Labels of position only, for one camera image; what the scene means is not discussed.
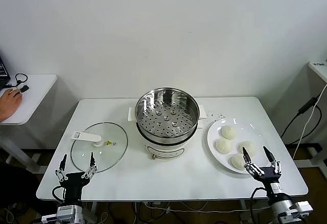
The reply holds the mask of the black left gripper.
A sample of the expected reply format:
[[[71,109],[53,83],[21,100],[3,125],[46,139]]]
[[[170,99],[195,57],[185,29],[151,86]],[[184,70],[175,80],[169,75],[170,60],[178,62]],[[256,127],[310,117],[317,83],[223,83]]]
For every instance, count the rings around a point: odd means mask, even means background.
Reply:
[[[90,179],[97,173],[98,167],[94,159],[94,154],[91,152],[89,168],[85,172],[65,173],[65,165],[67,160],[67,154],[59,164],[59,169],[55,170],[55,174],[61,182],[61,186],[65,189],[64,200],[81,200],[82,189],[88,185]]]

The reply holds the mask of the person's bare hand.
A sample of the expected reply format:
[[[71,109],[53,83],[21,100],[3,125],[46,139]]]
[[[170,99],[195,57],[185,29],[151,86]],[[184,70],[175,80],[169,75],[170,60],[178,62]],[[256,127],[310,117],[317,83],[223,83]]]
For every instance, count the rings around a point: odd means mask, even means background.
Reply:
[[[22,102],[19,89],[7,89],[1,96],[0,118],[1,122],[11,117]]]

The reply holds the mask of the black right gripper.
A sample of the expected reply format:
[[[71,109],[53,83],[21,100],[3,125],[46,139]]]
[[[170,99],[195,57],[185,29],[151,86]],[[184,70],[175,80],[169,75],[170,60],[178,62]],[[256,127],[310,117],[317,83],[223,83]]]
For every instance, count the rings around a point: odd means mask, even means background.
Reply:
[[[251,176],[263,184],[278,183],[282,173],[281,162],[275,159],[273,153],[268,150],[267,147],[263,146],[263,149],[271,167],[259,168],[255,163],[252,162],[246,148],[242,147],[243,159],[245,161],[244,168]]]

